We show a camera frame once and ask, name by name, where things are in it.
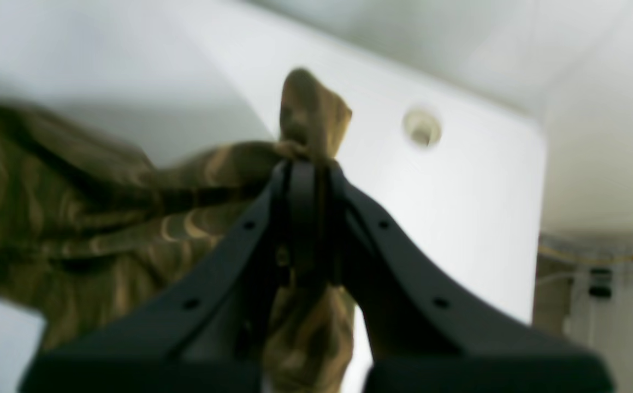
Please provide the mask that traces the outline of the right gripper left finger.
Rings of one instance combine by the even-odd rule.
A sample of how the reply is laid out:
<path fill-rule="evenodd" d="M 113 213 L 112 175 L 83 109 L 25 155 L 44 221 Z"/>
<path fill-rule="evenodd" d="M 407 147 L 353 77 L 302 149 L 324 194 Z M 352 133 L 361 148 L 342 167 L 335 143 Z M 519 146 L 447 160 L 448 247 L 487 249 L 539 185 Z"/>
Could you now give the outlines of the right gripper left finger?
<path fill-rule="evenodd" d="M 226 238 L 156 298 L 37 358 L 20 392 L 278 392 L 262 363 L 280 289 L 304 284 L 318 170 L 281 163 Z"/>

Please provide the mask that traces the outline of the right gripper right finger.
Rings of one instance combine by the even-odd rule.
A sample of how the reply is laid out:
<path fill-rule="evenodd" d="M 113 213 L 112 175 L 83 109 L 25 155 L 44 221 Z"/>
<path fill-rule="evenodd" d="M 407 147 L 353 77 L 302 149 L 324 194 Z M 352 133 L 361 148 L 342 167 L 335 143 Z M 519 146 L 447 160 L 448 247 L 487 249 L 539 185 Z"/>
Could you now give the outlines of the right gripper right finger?
<path fill-rule="evenodd" d="M 341 283 L 374 364 L 364 392 L 614 392 L 593 352 L 511 318 L 434 264 L 332 165 L 324 171 Z"/>

